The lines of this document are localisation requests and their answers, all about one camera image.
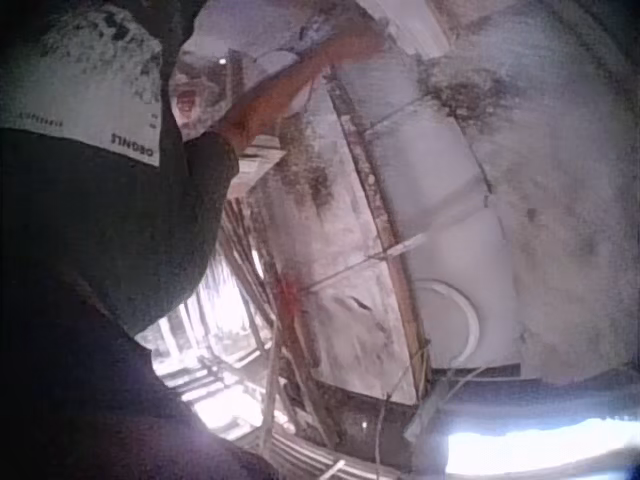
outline wooden plank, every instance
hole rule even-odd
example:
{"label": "wooden plank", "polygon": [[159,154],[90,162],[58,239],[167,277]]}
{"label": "wooden plank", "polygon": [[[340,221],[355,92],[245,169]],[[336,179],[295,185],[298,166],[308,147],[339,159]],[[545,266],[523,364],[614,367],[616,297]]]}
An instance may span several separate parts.
{"label": "wooden plank", "polygon": [[258,310],[258,313],[265,321],[265,323],[269,326],[269,328],[273,329],[273,313],[260,298],[244,268],[240,265],[240,262],[235,257],[233,248],[229,244],[229,240],[228,238],[226,238],[224,231],[220,231],[218,234],[218,245],[220,246],[220,250],[225,257],[225,260],[229,264],[229,268],[235,275],[236,280],[238,280],[240,288],[247,295],[251,303],[253,303],[253,305],[256,307],[256,310]]}
{"label": "wooden plank", "polygon": [[[247,312],[247,319],[249,320],[249,329],[251,330],[253,339],[255,340],[256,346],[258,347],[258,350],[260,351],[260,353],[266,357],[267,349],[265,348],[264,342],[262,341],[262,337],[260,336],[260,330],[258,330],[258,324],[256,323],[256,319],[253,315],[253,312],[251,311],[251,305],[249,304],[248,299],[243,294],[241,294],[240,296],[242,297],[242,304],[244,305],[244,309]],[[293,424],[294,428],[296,429],[296,432],[299,432],[301,430],[300,420],[298,420],[298,416],[296,415],[296,411],[294,410],[293,405],[291,404],[291,400],[289,399],[287,392],[285,392],[280,382],[277,382],[277,388],[278,388],[278,396],[280,397],[280,401],[282,402],[282,408],[284,408],[284,411],[287,414],[287,418],[289,418],[289,421]]]}
{"label": "wooden plank", "polygon": [[[356,128],[354,121],[355,108],[349,94],[337,79],[334,71],[325,76],[325,81],[327,82],[331,103],[340,121],[356,173],[371,210],[382,250],[386,251],[398,244],[397,235],[387,211],[375,169],[367,154],[364,140],[360,131]],[[417,400],[420,401],[424,398],[431,382],[431,364],[427,350],[427,340],[422,331],[422,324],[419,321],[401,259],[399,257],[388,257],[386,262],[398,302],[398,311],[402,319],[409,358],[414,359],[411,365],[411,375]]]}
{"label": "wooden plank", "polygon": [[276,392],[278,391],[280,349],[282,348],[282,336],[279,328],[273,329],[273,341],[271,343],[271,354],[269,356],[269,370],[267,371],[267,386],[264,405],[262,408],[262,427],[260,432],[260,446],[258,453],[269,458],[271,447],[271,436],[273,435],[273,414],[276,408]]}
{"label": "wooden plank", "polygon": [[329,448],[335,448],[339,441],[338,425],[329,413],[320,392],[316,386],[316,379],[311,373],[311,368],[304,353],[302,343],[295,329],[295,315],[291,304],[295,299],[290,298],[295,295],[290,287],[278,279],[277,309],[278,321],[282,329],[282,343],[287,349],[289,359],[293,365],[302,397],[307,411],[315,420],[322,440]]}

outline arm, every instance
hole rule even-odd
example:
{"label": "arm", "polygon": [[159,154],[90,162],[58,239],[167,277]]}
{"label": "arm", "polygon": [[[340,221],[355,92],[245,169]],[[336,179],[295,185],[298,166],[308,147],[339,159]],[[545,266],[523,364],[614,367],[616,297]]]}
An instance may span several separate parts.
{"label": "arm", "polygon": [[215,130],[233,145],[236,153],[242,153],[327,66],[366,58],[379,50],[381,44],[382,37],[373,29],[359,29],[329,39],[242,95]]}

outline hand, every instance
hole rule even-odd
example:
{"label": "hand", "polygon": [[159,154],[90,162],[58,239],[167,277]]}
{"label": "hand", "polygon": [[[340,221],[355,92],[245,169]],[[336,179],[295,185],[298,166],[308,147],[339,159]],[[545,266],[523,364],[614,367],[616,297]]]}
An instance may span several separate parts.
{"label": "hand", "polygon": [[323,45],[332,63],[365,60],[380,52],[384,34],[371,25],[359,25],[338,33]]}

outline cable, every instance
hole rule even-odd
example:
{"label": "cable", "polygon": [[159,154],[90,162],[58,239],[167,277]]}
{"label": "cable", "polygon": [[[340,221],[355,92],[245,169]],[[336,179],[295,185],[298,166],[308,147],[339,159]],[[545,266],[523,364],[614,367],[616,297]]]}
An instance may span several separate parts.
{"label": "cable", "polygon": [[[415,359],[418,358],[419,355],[426,354],[427,348],[428,346],[422,347],[413,355],[413,357],[411,357],[411,359],[409,360],[409,363],[407,364],[407,366],[404,368],[404,370],[398,377],[398,381],[395,383],[395,385],[389,391],[389,393],[387,393],[386,397],[384,398],[384,401],[382,402],[382,407],[380,408],[380,414],[378,415],[378,422],[376,423],[376,442],[375,442],[375,452],[374,452],[375,458],[376,458],[376,480],[380,480],[380,433],[382,432],[382,421],[384,420],[384,414],[387,409],[387,403],[389,402],[389,400],[391,400],[391,397],[393,397],[393,394],[396,393],[396,390],[400,386],[402,379],[411,368],[411,365],[413,365],[413,362],[415,361]],[[424,377],[425,373],[426,373],[426,362],[423,362],[422,377]]]}
{"label": "cable", "polygon": [[460,355],[451,361],[450,368],[461,366],[476,351],[480,340],[480,322],[475,306],[460,290],[440,280],[417,280],[416,283],[453,300],[464,312],[467,319],[467,343]]}

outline man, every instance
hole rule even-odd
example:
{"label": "man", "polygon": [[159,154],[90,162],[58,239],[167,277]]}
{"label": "man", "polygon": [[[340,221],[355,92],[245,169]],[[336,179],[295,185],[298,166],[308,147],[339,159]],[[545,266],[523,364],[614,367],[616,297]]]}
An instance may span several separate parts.
{"label": "man", "polygon": [[135,334],[190,295],[237,155],[326,66],[379,40],[359,29],[324,42],[183,144],[167,84],[203,3],[64,0],[3,15],[3,411],[14,445],[37,452],[24,468],[46,477],[274,475],[212,438],[122,327]]}

